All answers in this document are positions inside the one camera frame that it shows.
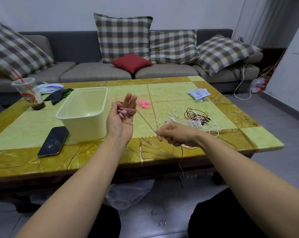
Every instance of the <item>checkered cushion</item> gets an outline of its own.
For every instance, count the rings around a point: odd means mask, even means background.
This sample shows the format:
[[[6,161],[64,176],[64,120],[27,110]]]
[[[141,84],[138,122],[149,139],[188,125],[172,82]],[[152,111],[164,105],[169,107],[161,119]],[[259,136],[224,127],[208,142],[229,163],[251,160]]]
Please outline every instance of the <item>checkered cushion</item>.
[[[0,70],[13,80],[16,75],[26,77],[56,62],[24,36],[0,22]]]
[[[111,61],[134,53],[149,59],[148,33],[153,18],[115,18],[94,13],[102,62]]]
[[[219,70],[259,52],[260,48],[221,35],[215,35],[198,45],[198,50],[200,58],[195,61],[195,64],[198,64],[212,76]]]
[[[197,30],[151,31],[149,33],[152,63],[188,64],[199,58]]]

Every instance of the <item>sofa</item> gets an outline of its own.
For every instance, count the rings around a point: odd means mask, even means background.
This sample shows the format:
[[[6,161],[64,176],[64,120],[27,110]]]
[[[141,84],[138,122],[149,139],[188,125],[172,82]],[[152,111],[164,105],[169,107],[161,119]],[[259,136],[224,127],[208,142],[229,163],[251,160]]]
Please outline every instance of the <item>sofa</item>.
[[[197,45],[210,39],[216,34],[231,38],[231,29],[198,29]],[[253,64],[262,60],[261,52],[251,55],[229,66],[212,77],[198,65],[182,64],[154,64],[136,74],[116,68],[112,64],[101,63],[101,53],[97,31],[61,31],[61,32],[20,32],[44,52],[51,56],[57,64],[32,75],[37,84],[88,82],[102,80],[127,80],[161,77],[201,76],[220,92],[234,91],[242,79],[242,67],[245,75],[240,91],[246,91],[250,82],[257,78],[259,68]],[[0,103],[7,106],[13,96],[20,97],[16,89],[11,86],[12,80],[0,78]]]

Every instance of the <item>hand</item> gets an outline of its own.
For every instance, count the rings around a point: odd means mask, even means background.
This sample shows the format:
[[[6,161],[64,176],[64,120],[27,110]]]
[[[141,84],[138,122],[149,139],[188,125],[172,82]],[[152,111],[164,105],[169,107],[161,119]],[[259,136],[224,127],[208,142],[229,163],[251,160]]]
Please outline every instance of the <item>hand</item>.
[[[196,138],[201,132],[203,131],[176,122],[165,124],[163,127],[156,130],[160,142],[163,141],[164,138],[169,144],[177,147],[181,144],[190,147],[198,146]]]
[[[117,109],[136,108],[137,96],[128,93],[123,104],[114,102],[107,118],[107,137],[121,139],[127,145],[133,135],[133,116],[117,114]]]

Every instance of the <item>plastic storage box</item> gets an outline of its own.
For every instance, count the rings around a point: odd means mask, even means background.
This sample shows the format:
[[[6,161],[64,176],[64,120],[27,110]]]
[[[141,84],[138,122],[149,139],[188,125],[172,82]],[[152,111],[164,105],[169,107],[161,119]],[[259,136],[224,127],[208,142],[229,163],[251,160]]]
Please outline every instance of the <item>plastic storage box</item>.
[[[109,109],[108,88],[80,88],[68,96],[56,117],[77,142],[99,140],[107,134]]]

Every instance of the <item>phone screen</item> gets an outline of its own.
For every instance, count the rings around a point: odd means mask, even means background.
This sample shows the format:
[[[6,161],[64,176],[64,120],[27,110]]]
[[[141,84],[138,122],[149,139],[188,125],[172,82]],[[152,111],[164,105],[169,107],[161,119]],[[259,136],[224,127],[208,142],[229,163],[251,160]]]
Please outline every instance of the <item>phone screen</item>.
[[[58,155],[66,141],[67,135],[68,130],[65,126],[52,128],[38,153],[38,157]]]

